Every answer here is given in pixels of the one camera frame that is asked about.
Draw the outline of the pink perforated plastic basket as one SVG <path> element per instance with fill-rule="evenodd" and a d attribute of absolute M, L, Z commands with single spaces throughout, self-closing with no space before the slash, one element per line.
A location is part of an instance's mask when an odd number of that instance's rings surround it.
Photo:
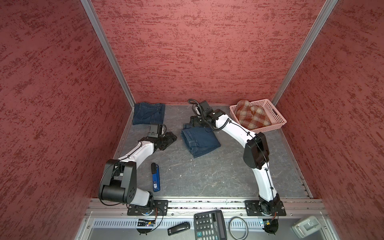
<path fill-rule="evenodd" d="M 231 118 L 245 129 L 260 133 L 280 129 L 287 120 L 268 100 L 245 101 L 230 106 Z"/>

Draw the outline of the aluminium front rail frame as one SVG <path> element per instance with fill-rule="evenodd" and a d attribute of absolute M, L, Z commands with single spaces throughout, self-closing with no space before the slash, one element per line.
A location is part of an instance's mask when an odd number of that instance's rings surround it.
<path fill-rule="evenodd" d="M 194 240 L 194 214 L 221 210 L 224 214 L 228 239 L 248 234 L 249 240 L 296 240 L 292 226 L 300 219 L 315 216 L 322 228 L 306 237 L 307 240 L 338 240 L 335 226 L 319 199 L 283 199 L 287 215 L 277 217 L 279 229 L 275 235 L 263 230 L 267 217 L 247 216 L 245 198 L 171 198 L 166 216 L 157 217 L 157 227 L 140 234 L 137 227 L 140 216 L 128 216 L 125 206 L 107 207 L 98 199 L 92 199 L 82 224 L 74 237 L 76 240 Z M 167 230 L 183 222 L 191 228 L 168 236 Z"/>

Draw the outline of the dark denim button skirt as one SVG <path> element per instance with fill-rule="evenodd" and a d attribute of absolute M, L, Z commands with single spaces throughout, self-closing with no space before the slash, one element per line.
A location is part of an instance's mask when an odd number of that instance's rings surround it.
<path fill-rule="evenodd" d="M 166 105 L 141 102 L 135 104 L 133 125 L 162 125 L 164 123 Z"/>

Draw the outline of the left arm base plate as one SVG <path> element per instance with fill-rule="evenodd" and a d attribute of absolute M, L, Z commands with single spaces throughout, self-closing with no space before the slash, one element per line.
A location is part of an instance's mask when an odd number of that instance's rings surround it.
<path fill-rule="evenodd" d="M 150 207 L 148 206 L 137 206 L 129 205 L 127 210 L 128 216 L 166 216 L 168 211 L 168 200 L 154 200 Z"/>

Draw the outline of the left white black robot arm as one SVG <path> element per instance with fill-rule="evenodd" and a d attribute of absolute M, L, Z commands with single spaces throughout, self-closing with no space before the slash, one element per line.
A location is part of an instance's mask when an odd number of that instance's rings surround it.
<path fill-rule="evenodd" d="M 98 198 L 105 206 L 125 204 L 134 206 L 140 214 L 150 215 L 155 211 L 153 193 L 137 187 L 137 168 L 155 151 L 163 151 L 177 140 L 172 132 L 157 138 L 144 137 L 126 155 L 108 160 L 99 184 Z"/>

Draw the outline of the aluminium corner post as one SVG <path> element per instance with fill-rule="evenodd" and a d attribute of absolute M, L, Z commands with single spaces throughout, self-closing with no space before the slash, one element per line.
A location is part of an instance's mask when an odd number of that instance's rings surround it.
<path fill-rule="evenodd" d="M 326 0 L 324 5 L 322 6 L 316 20 L 314 21 L 311 29 L 309 30 L 300 50 L 298 51 L 293 63 L 291 64 L 288 72 L 286 73 L 281 85 L 279 86 L 276 94 L 272 99 L 273 105 L 277 105 L 281 97 L 283 96 L 285 90 L 293 79 L 296 71 L 299 69 L 302 61 L 306 57 L 309 52 L 311 46 L 315 42 L 317 36 L 325 25 L 327 19 L 331 15 L 334 7 L 337 5 L 338 0 Z"/>
<path fill-rule="evenodd" d="M 134 109 L 134 106 L 135 106 L 135 100 L 134 100 L 134 97 L 132 95 L 132 92 L 130 90 L 130 87 L 126 81 L 126 78 L 123 74 L 123 71 L 121 70 L 121 67 L 118 63 L 118 60 L 113 52 L 113 49 L 108 41 L 108 38 L 105 34 L 105 31 L 102 27 L 102 24 L 97 16 L 97 13 L 96 13 L 96 10 L 92 4 L 92 1 L 90 0 L 81 0 L 81 3 L 83 5 L 83 8 L 88 16 L 88 19 L 90 20 L 91 22 L 91 25 L 104 49 L 104 52 L 115 72 L 115 75 L 126 95 L 126 98 L 128 99 L 129 101 L 129 104 L 131 106 L 132 109 Z"/>

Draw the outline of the right circuit board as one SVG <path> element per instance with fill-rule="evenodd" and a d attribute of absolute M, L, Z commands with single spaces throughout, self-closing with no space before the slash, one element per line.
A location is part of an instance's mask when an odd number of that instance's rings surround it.
<path fill-rule="evenodd" d="M 276 232 L 277 232 L 278 229 L 279 229 L 279 221 L 278 221 L 278 219 L 274 219 L 274 220 L 263 220 L 263 224 L 264 224 L 263 230 L 264 230 L 267 234 L 275 235 Z"/>

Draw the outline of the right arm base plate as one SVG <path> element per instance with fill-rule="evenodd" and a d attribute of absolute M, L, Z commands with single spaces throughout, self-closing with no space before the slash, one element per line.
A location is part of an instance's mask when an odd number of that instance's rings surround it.
<path fill-rule="evenodd" d="M 269 216 L 283 216 L 287 215 L 283 202 L 278 200 L 277 202 L 259 201 L 259 200 L 245 200 L 245 210 L 247 216 L 257 217 L 269 217 Z"/>

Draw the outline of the left aluminium corner post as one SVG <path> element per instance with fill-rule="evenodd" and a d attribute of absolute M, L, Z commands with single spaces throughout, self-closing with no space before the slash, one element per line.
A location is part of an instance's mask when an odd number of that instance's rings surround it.
<path fill-rule="evenodd" d="M 129 101 L 129 104 L 131 106 L 132 109 L 134 109 L 134 106 L 135 106 L 135 100 L 134 100 L 134 97 L 132 95 L 132 92 L 130 90 L 130 87 L 126 81 L 126 78 L 123 74 L 123 71 L 121 70 L 121 67 L 118 63 L 118 60 L 113 52 L 113 49 L 108 41 L 108 38 L 105 34 L 105 31 L 102 27 L 102 24 L 97 16 L 97 13 L 96 13 L 96 10 L 92 4 L 92 1 L 90 0 L 81 0 L 81 3 L 83 5 L 83 8 L 88 16 L 88 19 L 90 20 L 91 22 L 91 25 L 104 49 L 104 52 L 115 72 L 115 75 L 126 95 L 126 98 L 128 99 Z"/>

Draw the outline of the grey white box device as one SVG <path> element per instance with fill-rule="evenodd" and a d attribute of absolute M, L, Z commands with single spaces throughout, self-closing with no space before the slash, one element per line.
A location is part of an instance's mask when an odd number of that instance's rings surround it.
<path fill-rule="evenodd" d="M 319 231 L 322 224 L 315 216 L 309 216 L 300 219 L 292 226 L 292 230 L 299 239 L 303 239 L 313 233 Z"/>

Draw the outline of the black calculator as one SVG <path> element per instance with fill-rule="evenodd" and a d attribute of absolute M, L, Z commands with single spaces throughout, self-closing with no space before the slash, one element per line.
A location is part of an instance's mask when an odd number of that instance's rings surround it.
<path fill-rule="evenodd" d="M 214 210 L 194 215 L 196 240 L 227 240 L 227 229 L 223 212 Z"/>

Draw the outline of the left circuit board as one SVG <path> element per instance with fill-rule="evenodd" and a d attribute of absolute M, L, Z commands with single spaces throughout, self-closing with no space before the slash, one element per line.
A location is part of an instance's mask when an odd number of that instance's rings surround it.
<path fill-rule="evenodd" d="M 156 226 L 156 220 L 138 219 L 137 227 L 154 228 Z"/>

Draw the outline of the circuit board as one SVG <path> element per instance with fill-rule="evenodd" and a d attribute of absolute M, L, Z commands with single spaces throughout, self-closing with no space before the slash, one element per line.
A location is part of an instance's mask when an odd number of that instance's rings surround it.
<path fill-rule="evenodd" d="M 279 221 L 278 221 L 278 219 L 274 219 L 274 220 L 263 220 L 263 224 L 264 224 L 263 230 L 264 230 L 267 234 L 275 235 L 276 232 L 277 232 L 278 229 L 279 229 Z"/>
<path fill-rule="evenodd" d="M 156 226 L 156 220 L 138 219 L 137 227 L 154 228 Z"/>

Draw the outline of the red cloth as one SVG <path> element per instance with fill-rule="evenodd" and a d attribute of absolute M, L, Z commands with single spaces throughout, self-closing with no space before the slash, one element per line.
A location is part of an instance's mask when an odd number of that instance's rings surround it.
<path fill-rule="evenodd" d="M 268 127 L 272 124 L 263 107 L 251 105 L 246 100 L 241 100 L 237 103 L 235 116 L 240 125 L 248 130 Z"/>

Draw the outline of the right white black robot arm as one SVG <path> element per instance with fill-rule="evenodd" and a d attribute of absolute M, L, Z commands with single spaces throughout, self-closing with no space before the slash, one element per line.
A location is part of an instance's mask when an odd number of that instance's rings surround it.
<path fill-rule="evenodd" d="M 213 131 L 224 131 L 244 148 L 243 160 L 252 169 L 259 189 L 259 209 L 265 216 L 278 211 L 280 196 L 274 187 L 270 167 L 269 148 L 263 133 L 256 134 L 233 121 L 222 110 L 203 110 L 196 105 L 192 107 L 194 122 L 208 126 Z"/>

